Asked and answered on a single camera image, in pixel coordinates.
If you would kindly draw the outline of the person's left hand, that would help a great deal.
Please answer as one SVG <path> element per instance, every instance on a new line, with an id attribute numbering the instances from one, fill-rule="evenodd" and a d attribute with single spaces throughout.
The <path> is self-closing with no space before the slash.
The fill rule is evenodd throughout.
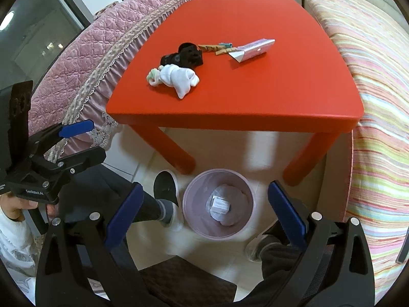
<path id="1" fill-rule="evenodd" d="M 4 193 L 1 195 L 1 209 L 4 214 L 13 221 L 24 221 L 22 211 L 36 209 L 37 207 L 37 202 L 16 197 L 12 193 Z"/>

